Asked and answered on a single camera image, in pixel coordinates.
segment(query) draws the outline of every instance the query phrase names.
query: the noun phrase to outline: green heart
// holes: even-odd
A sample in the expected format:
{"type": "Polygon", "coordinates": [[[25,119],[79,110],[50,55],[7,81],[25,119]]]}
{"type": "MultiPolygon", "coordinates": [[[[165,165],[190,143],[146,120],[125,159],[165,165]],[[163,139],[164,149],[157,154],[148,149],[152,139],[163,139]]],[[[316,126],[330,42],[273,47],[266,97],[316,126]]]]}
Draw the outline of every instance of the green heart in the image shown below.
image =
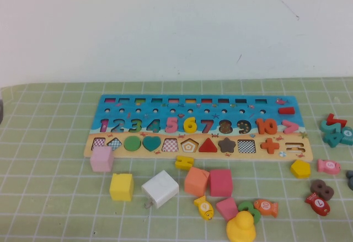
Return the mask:
{"type": "Polygon", "coordinates": [[[148,151],[153,151],[161,145],[161,139],[158,136],[146,136],[142,144],[148,151]]]}

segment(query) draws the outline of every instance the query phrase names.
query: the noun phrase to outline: green circle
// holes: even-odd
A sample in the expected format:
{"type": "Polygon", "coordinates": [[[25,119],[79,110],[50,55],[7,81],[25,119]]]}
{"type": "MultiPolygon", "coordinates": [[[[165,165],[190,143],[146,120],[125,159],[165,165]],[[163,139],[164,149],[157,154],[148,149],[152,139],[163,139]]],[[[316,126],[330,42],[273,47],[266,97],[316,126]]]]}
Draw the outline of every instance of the green circle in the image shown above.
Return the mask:
{"type": "Polygon", "coordinates": [[[141,146],[141,140],[137,136],[129,136],[124,141],[124,147],[127,151],[136,151],[141,146]]]}

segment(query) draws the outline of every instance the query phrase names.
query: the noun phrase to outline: green grid mat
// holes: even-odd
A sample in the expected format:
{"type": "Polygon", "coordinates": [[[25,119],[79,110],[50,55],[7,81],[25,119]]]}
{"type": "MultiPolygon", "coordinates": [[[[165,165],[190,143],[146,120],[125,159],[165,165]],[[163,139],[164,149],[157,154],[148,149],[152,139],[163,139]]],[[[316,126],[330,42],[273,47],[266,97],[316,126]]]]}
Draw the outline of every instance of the green grid mat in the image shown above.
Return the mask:
{"type": "MultiPolygon", "coordinates": [[[[345,170],[353,169],[352,147],[329,148],[318,124],[327,114],[353,126],[353,78],[224,80],[189,82],[51,83],[2,89],[5,116],[0,125],[1,241],[227,241],[218,212],[204,221],[184,192],[185,171],[171,160],[117,159],[113,172],[133,173],[132,202],[113,202],[111,173],[93,173],[83,149],[101,94],[265,94],[294,95],[312,145],[314,160],[341,163],[337,176],[317,173],[335,190],[331,213],[316,215],[304,199],[309,180],[297,180],[291,163],[203,161],[204,169],[230,168],[239,204],[267,198],[279,203],[279,216],[262,217],[256,241],[353,241],[353,191],[345,170]],[[160,209],[144,209],[141,185],[166,170],[180,194],[160,209]]],[[[215,203],[221,198],[209,198],[215,203]]]]}

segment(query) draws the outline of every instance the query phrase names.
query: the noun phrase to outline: yellow pentagon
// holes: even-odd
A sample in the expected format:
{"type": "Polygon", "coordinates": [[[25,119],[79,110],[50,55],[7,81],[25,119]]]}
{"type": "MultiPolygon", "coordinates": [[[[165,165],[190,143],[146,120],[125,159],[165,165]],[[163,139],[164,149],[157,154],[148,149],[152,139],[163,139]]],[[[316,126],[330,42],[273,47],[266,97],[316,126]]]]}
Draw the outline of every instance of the yellow pentagon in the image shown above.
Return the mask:
{"type": "Polygon", "coordinates": [[[296,160],[291,165],[291,173],[298,179],[310,177],[310,164],[302,160],[296,160]]]}

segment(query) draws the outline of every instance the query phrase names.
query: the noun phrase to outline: white wall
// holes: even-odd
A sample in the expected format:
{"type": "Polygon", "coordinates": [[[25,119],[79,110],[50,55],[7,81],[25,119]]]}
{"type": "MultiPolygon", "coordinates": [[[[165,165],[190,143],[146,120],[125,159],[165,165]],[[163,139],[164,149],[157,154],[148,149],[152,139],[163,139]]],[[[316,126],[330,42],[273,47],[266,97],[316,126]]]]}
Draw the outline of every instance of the white wall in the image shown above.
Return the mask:
{"type": "Polygon", "coordinates": [[[0,86],[353,75],[353,0],[0,0],[0,37],[0,86]]]}

